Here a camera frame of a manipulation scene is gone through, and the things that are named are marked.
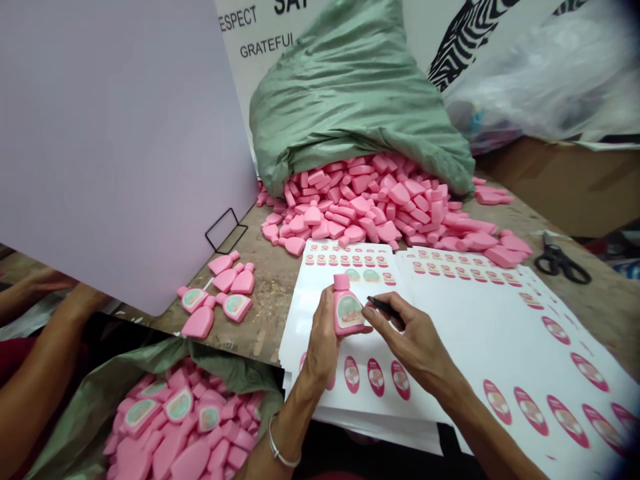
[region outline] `black pen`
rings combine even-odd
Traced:
[[[405,323],[405,321],[402,320],[400,314],[390,304],[388,304],[387,302],[383,302],[382,300],[378,300],[375,297],[367,297],[367,300],[369,300],[378,310],[381,310],[388,316],[394,318],[398,322],[398,324],[400,324],[401,331],[404,331],[405,328],[407,328],[407,324]]]

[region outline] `bracelet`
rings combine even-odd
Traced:
[[[277,414],[278,414],[278,412],[275,412],[271,416],[271,418],[269,418],[269,426],[267,428],[267,431],[269,432],[269,445],[271,446],[271,451],[273,452],[273,458],[280,460],[285,466],[287,466],[289,468],[296,468],[300,464],[300,460],[302,460],[302,452],[300,452],[300,456],[298,457],[298,460],[296,460],[295,462],[290,462],[288,460],[285,460],[282,457],[282,455],[280,455],[280,450],[278,450],[278,447],[276,446],[275,442],[273,441],[273,435],[271,434],[271,424],[273,422],[273,418]]]

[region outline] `black scissors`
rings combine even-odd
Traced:
[[[565,277],[574,283],[580,283],[582,285],[591,283],[590,274],[566,256],[560,247],[553,243],[551,236],[546,231],[542,234],[542,238],[545,243],[544,252],[533,261],[533,264],[538,270],[553,276],[558,275],[560,270],[562,270]],[[548,269],[544,268],[542,264],[543,261],[548,262]]]

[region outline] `stack of paper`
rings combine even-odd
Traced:
[[[287,392],[320,292],[344,272],[362,303],[395,290],[428,312],[476,395],[550,478],[605,476],[621,459],[637,422],[636,382],[532,270],[474,254],[308,241],[280,347]],[[315,418],[440,455],[435,423],[453,424],[375,332],[344,340]]]

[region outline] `table surface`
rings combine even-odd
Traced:
[[[495,182],[489,182],[488,185],[501,187]],[[246,214],[241,223],[249,228],[235,247],[241,254],[242,262],[255,264],[255,288],[251,295],[253,307],[244,321],[238,324],[226,318],[222,308],[216,306],[213,328],[201,342],[243,357],[278,365],[280,340],[302,259],[292,257],[282,247],[272,246],[264,238],[260,224],[270,211],[271,208],[267,206],[253,207]],[[472,200],[464,205],[463,211],[474,219],[513,230],[526,240],[533,248],[533,255],[524,265],[532,268],[534,258],[542,252],[541,231],[548,229],[561,233],[517,197],[510,205],[496,206],[480,205]],[[556,238],[555,242],[591,274],[593,282],[578,285],[562,275],[551,277],[536,273],[576,314],[594,338],[606,346],[628,374],[638,381],[640,282],[630,281],[614,272],[573,240]],[[193,278],[190,287],[203,288],[208,284],[212,275],[207,263]],[[39,266],[38,262],[13,253],[0,261],[0,275],[4,273],[0,281],[14,283]],[[212,285],[207,291],[217,292]],[[189,316],[178,298],[159,317],[151,317],[125,304],[116,309],[113,315],[171,334],[180,332]]]

